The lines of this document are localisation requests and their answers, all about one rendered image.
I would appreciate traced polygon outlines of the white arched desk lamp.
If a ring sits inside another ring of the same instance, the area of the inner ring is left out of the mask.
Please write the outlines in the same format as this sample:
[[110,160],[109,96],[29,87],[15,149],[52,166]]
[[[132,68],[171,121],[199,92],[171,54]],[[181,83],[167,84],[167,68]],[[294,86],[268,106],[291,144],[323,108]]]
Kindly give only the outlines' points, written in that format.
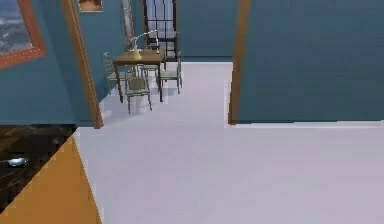
[[[142,59],[142,57],[141,57],[141,55],[140,55],[140,52],[141,52],[142,50],[138,48],[138,46],[137,46],[137,40],[138,40],[139,38],[143,37],[143,36],[146,36],[146,35],[149,35],[149,34],[152,34],[152,33],[156,33],[156,34],[158,34],[158,30],[155,29],[155,30],[151,30],[151,31],[142,33],[142,34],[140,34],[140,35],[138,35],[138,36],[134,36],[133,38],[131,38],[131,39],[129,40],[130,43],[133,44],[133,49],[130,50],[130,51],[133,52],[133,56],[134,56],[134,59],[135,59],[135,60],[141,60],[141,59]],[[157,37],[157,36],[156,36],[155,40],[156,40],[156,54],[160,54],[160,50],[159,50],[159,40],[158,40],[158,37]]]

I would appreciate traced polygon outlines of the brown wooden dining table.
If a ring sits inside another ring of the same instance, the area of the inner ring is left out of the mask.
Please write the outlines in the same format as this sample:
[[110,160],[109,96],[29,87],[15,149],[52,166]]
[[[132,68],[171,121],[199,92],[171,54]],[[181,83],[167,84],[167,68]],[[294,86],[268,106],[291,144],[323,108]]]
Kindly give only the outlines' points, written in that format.
[[118,93],[120,102],[123,102],[123,93],[120,84],[120,74],[118,68],[121,66],[137,66],[137,65],[156,65],[157,70],[160,70],[161,64],[166,64],[164,50],[144,49],[139,53],[125,52],[113,61],[114,71],[117,79]]

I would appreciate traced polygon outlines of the red framed wall picture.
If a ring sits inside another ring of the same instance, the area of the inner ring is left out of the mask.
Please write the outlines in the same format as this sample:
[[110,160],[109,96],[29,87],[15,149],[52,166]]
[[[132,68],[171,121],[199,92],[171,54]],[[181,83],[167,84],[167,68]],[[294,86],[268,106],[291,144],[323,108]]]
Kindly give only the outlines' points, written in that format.
[[0,69],[45,54],[46,47],[31,0],[0,0]]

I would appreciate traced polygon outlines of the black open shelf unit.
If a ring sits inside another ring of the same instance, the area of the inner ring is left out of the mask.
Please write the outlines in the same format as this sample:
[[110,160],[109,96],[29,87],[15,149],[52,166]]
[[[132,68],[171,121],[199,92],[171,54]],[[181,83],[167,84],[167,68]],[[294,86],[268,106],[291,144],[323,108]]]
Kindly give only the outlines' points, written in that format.
[[158,47],[165,51],[166,59],[177,60],[177,0],[143,0],[144,28],[146,32],[155,30],[145,40],[151,49]]

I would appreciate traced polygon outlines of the tall grey framed picture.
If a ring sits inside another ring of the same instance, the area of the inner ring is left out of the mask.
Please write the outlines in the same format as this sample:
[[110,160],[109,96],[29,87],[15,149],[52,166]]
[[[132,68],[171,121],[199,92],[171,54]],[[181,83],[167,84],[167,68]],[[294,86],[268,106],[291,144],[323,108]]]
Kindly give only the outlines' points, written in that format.
[[130,41],[134,37],[132,8],[130,5],[130,0],[121,0],[121,10],[122,10],[122,21],[124,24],[124,32],[125,32],[125,46],[127,49],[129,49]]

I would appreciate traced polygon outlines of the pale green metal chair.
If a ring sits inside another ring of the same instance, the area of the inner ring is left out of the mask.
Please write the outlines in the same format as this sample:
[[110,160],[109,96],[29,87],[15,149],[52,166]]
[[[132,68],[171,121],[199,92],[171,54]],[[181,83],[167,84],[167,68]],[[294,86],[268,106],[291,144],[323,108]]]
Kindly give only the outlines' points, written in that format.
[[158,77],[158,66],[157,65],[139,64],[138,67],[140,69],[140,74],[144,78],[145,82],[148,82],[148,74],[149,74],[149,72],[154,72],[155,73],[155,77]]
[[[103,53],[103,61],[106,72],[106,80],[108,83],[108,90],[111,90],[111,82],[116,81],[116,72],[114,70],[113,61],[109,52]],[[124,82],[124,92],[128,93],[128,79],[132,76],[132,69],[126,65],[125,71],[119,74],[120,80]]]
[[180,92],[182,88],[182,60],[181,51],[177,53],[177,66],[175,70],[161,70],[160,71],[161,82],[175,81],[177,84],[177,92]]
[[148,74],[143,71],[142,65],[131,68],[125,81],[125,96],[127,97],[128,113],[131,113],[131,99],[136,96],[146,96],[149,109],[152,109],[151,88],[149,86]]

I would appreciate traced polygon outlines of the small brown framed picture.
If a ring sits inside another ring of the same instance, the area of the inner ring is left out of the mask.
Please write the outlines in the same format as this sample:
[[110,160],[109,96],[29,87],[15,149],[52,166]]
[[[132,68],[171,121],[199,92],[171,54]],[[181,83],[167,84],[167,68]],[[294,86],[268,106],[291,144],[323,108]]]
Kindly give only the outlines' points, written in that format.
[[79,0],[79,8],[82,12],[102,12],[102,0]]

